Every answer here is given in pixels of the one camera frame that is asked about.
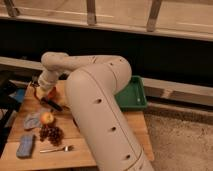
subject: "black wall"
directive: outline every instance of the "black wall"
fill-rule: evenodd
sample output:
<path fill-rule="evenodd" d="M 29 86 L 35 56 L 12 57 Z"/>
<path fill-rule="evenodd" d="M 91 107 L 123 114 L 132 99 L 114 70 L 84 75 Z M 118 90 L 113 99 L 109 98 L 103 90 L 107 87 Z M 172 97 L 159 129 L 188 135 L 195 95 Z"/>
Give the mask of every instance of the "black wall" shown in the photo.
<path fill-rule="evenodd" d="M 40 61 L 46 51 L 121 55 L 133 74 L 213 87 L 213 42 L 0 20 L 0 56 Z"/>

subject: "table surface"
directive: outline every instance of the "table surface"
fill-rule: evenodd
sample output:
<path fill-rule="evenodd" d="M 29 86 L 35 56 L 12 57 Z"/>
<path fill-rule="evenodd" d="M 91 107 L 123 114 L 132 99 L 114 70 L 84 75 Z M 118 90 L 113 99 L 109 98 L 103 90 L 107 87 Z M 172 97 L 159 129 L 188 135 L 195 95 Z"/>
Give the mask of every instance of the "table surface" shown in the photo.
<path fill-rule="evenodd" d="M 64 81 L 58 81 L 56 85 L 58 93 L 55 101 L 60 104 L 66 104 L 63 87 Z M 57 119 L 56 125 L 64 132 L 61 146 L 74 145 L 74 150 L 71 152 L 39 153 L 40 150 L 53 148 L 53 146 L 47 140 L 40 142 L 38 133 L 39 128 L 25 131 L 23 128 L 23 121 L 27 114 L 35 112 L 41 107 L 41 104 L 35 100 L 33 96 L 33 88 L 28 86 L 24 101 L 14 121 L 1 156 L 0 170 L 39 170 L 96 166 L 96 162 L 94 161 L 84 138 L 73 123 L 72 114 L 68 108 L 64 108 L 62 112 L 54 112 L 54 114 Z M 135 136 L 143 146 L 148 159 L 150 161 L 154 160 L 143 112 L 124 112 L 124 116 Z M 16 157 L 16 151 L 20 144 L 19 139 L 22 135 L 29 133 L 34 133 L 36 135 L 32 156 L 28 159 L 19 159 Z"/>

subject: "green plastic tray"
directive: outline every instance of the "green plastic tray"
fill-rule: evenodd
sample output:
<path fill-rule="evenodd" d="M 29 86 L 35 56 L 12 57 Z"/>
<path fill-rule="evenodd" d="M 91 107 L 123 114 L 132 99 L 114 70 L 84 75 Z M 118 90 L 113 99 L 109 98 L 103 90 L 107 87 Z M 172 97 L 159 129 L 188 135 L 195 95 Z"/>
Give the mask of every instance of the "green plastic tray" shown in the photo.
<path fill-rule="evenodd" d="M 123 111 L 142 110 L 147 107 L 146 96 L 140 76 L 132 76 L 129 84 L 118 94 L 115 99 Z"/>

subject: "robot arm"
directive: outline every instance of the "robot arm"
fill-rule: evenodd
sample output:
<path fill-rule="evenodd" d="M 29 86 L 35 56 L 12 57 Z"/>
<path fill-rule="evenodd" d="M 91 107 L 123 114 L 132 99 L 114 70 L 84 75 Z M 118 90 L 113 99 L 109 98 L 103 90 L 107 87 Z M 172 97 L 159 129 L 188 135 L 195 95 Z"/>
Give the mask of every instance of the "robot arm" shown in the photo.
<path fill-rule="evenodd" d="M 114 99 L 131 78 L 126 59 L 48 52 L 42 64 L 43 92 L 54 87 L 63 70 L 73 71 L 65 85 L 68 106 L 101 171 L 153 170 Z"/>

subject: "yellow fruit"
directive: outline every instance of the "yellow fruit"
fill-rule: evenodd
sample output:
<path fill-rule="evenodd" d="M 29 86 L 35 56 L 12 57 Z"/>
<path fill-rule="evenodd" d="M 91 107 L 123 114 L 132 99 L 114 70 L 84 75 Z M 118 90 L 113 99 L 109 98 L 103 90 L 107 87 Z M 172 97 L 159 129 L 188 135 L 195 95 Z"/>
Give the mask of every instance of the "yellow fruit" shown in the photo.
<path fill-rule="evenodd" d="M 55 120 L 54 115 L 52 113 L 50 113 L 50 112 L 44 112 L 40 116 L 40 121 L 44 125 L 45 124 L 46 125 L 51 124 L 51 123 L 54 122 L 54 120 Z"/>

